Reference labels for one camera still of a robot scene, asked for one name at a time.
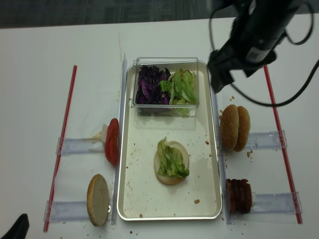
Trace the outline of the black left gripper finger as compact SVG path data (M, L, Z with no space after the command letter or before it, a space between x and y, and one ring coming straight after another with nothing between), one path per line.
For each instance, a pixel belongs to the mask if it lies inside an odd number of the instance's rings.
M27 214L21 214L8 232L1 239L25 239L29 229Z

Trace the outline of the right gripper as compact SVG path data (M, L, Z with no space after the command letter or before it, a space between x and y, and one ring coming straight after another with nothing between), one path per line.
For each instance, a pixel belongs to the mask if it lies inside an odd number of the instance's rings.
M221 49L210 53L208 69L214 93L234 82L230 71L242 70L250 77L276 59L273 51L277 36L270 34L268 28L263 29L262 23L248 14L235 18L230 38Z

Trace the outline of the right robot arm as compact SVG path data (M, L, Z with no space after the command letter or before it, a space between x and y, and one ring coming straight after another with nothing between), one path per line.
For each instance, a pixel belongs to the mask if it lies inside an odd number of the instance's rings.
M301 0L234 1L239 15L233 21L230 38L221 49L211 52L207 63L215 93L234 82L232 70L242 70L250 77L276 60L275 47L302 3Z

